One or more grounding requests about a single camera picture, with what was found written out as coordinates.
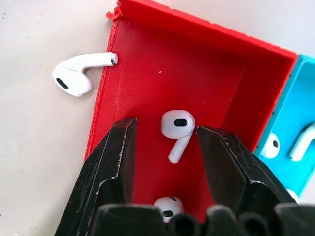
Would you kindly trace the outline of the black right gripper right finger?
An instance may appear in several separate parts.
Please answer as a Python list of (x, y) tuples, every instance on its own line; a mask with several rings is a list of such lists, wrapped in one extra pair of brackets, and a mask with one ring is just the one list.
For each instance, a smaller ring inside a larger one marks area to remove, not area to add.
[(275, 205), (295, 202), (236, 135), (209, 126), (199, 126), (196, 134), (215, 204), (229, 207), (235, 215), (272, 215)]

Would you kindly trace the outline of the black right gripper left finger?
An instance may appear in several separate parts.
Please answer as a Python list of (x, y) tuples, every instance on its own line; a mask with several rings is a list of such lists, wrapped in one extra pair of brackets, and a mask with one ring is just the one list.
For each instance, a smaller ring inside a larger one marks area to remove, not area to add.
[(113, 124), (84, 162), (54, 236), (89, 236), (101, 205), (131, 203), (137, 118)]

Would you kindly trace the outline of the light blue plastic bin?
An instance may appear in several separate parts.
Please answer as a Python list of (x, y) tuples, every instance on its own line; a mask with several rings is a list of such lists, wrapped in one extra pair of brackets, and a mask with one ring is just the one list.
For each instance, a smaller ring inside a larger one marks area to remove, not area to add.
[[(300, 55), (254, 152), (296, 199), (301, 197), (315, 173), (315, 140), (311, 141), (301, 161), (292, 161), (289, 154), (299, 135), (313, 123), (315, 58)], [(280, 152), (273, 159), (261, 155), (270, 133), (280, 140)]]

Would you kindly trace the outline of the red plastic bin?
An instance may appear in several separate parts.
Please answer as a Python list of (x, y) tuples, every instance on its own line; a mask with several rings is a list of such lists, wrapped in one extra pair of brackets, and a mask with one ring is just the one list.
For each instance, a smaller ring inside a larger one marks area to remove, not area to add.
[(204, 221), (215, 202), (198, 137), (172, 164), (175, 140), (162, 134), (162, 115), (186, 110), (198, 126), (230, 132), (254, 151), (298, 56), (151, 0), (117, 0), (107, 18), (107, 49), (119, 62), (103, 70), (86, 155), (114, 122), (136, 117), (133, 202), (178, 197)]

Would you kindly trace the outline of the white earbud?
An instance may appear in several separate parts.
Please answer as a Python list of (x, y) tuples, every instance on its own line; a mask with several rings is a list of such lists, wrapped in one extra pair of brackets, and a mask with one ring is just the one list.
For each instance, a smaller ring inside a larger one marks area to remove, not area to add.
[(160, 210), (164, 223), (169, 223), (174, 216), (184, 213), (182, 201), (173, 196), (157, 199), (154, 206)]
[(118, 63), (113, 52), (83, 54), (59, 63), (53, 70), (55, 83), (68, 94), (80, 97), (92, 90), (90, 79), (84, 70), (92, 67), (108, 67)]
[(276, 134), (270, 133), (262, 149), (261, 155), (268, 159), (275, 158), (280, 152), (280, 140)]
[(195, 118), (186, 110), (171, 110), (162, 116), (161, 132), (176, 140), (168, 159), (177, 164), (182, 157), (195, 129)]

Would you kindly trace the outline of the white earbud stem right edge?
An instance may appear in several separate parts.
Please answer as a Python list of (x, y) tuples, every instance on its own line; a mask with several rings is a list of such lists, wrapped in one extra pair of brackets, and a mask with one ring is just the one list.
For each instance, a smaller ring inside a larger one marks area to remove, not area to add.
[(312, 140), (315, 140), (315, 123), (299, 135), (289, 154), (291, 160), (294, 162), (301, 161)]

